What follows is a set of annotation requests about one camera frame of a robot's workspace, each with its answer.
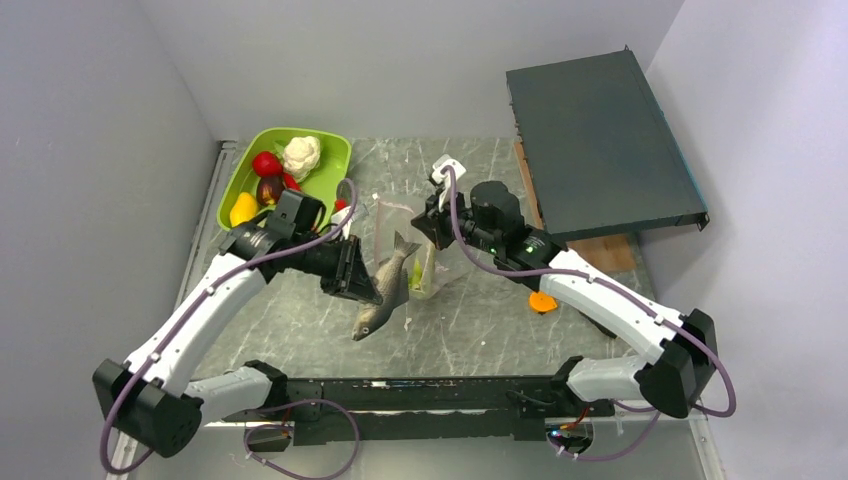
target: cauliflower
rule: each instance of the cauliflower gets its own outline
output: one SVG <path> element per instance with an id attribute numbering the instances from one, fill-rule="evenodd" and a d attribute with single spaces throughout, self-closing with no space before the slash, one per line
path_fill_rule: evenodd
<path id="1" fill-rule="evenodd" d="M 298 182 L 318 166 L 321 142 L 315 137 L 295 137 L 283 149 L 283 168 Z"/>

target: red tomato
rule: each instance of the red tomato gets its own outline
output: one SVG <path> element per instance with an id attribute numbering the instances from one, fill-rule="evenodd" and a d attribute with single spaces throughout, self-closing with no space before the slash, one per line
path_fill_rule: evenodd
<path id="1" fill-rule="evenodd" d="M 285 183 L 286 188 L 290 188 L 298 192 L 301 191 L 300 185 L 297 184 L 297 181 L 294 179 L 294 177 L 285 172 L 283 172 L 283 183 Z"/>
<path id="2" fill-rule="evenodd" d="M 283 174 L 283 165 L 271 152 L 259 152 L 253 158 L 253 171 L 260 177 L 276 177 Z"/>

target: green basket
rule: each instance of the green basket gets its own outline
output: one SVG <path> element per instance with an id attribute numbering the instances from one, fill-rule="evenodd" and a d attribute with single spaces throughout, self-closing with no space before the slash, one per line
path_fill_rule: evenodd
<path id="1" fill-rule="evenodd" d="M 309 176 L 300 182 L 303 193 L 315 197 L 327 207 L 324 221 L 318 228 L 323 227 L 330 221 L 330 215 L 336 202 L 336 187 L 347 175 L 347 167 L 350 164 L 351 147 L 346 138 L 332 133 L 305 128 L 269 128 L 260 133 L 250 142 L 247 151 L 239 161 L 230 183 L 224 191 L 224 197 L 218 204 L 218 225 L 224 230 L 233 228 L 230 225 L 230 210 L 236 203 L 239 193 L 248 192 L 256 196 L 256 186 L 259 184 L 259 176 L 253 171 L 253 157 L 261 151 L 274 152 L 274 142 L 287 145 L 294 137 L 316 137 L 321 142 L 321 159 L 318 167 L 309 172 Z M 267 206 L 260 210 L 273 210 L 274 206 Z"/>

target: fish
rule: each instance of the fish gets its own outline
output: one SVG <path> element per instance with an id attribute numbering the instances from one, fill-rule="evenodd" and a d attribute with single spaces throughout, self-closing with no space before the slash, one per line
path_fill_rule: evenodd
<path id="1" fill-rule="evenodd" d="M 420 247 L 420 243 L 407 242 L 395 231 L 395 250 L 374 275 L 374 285 L 383 296 L 383 303 L 360 307 L 353 324 L 354 341 L 372 335 L 389 321 L 395 308 L 409 301 L 409 272 L 403 268 L 403 262 Z"/>

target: white wall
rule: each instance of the white wall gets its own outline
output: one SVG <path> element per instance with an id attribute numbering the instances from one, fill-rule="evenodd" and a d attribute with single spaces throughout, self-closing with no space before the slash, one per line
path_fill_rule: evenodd
<path id="1" fill-rule="evenodd" d="M 515 134 L 506 70 L 650 64 L 683 0 L 142 0 L 218 139 Z"/>
<path id="2" fill-rule="evenodd" d="M 173 308 L 215 160 L 134 0 L 0 2 L 0 469 L 101 478 L 91 374 Z"/>
<path id="3" fill-rule="evenodd" d="M 662 301 L 717 322 L 731 479 L 848 472 L 846 32 L 841 0 L 687 0 L 648 69 L 712 223 L 644 252 Z"/>

